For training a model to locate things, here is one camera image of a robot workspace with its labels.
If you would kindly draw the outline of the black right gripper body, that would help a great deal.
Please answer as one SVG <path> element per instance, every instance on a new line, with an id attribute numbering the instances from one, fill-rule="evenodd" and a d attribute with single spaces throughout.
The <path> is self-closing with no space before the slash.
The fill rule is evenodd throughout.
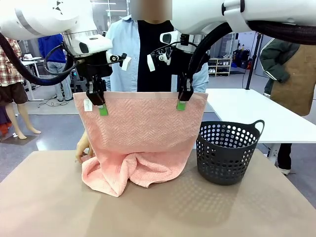
<path id="1" fill-rule="evenodd" d="M 174 48 L 171 53 L 171 62 L 169 65 L 169 71 L 171 74 L 181 75 L 182 73 L 187 73 L 189 71 L 189 63 L 192 55 L 193 54 Z M 210 56 L 205 53 L 202 59 L 200 59 L 200 65 L 194 70 L 194 73 L 200 72 L 204 64 L 206 64 L 206 67 L 208 68 L 209 59 Z"/>

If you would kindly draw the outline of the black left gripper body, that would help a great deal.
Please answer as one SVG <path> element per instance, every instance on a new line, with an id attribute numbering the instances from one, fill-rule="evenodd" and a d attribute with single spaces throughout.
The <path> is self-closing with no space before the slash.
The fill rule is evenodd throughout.
<path id="1" fill-rule="evenodd" d="M 109 77 L 113 72 L 112 67 L 107 65 L 106 51 L 80 58 L 80 60 L 83 60 L 83 63 L 78 65 L 80 77 L 89 79 L 97 75 L 103 78 Z"/>

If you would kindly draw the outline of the person's right hand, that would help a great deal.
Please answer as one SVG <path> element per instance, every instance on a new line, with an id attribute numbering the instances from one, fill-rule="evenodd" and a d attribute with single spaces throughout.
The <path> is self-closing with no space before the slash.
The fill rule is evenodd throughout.
<path id="1" fill-rule="evenodd" d="M 82 158 L 84 156 L 89 156 L 91 158 L 93 154 L 94 154 L 93 148 L 89 142 L 88 135 L 85 131 L 77 143 L 76 155 L 75 155 L 76 160 L 78 163 L 82 164 L 83 162 Z"/>

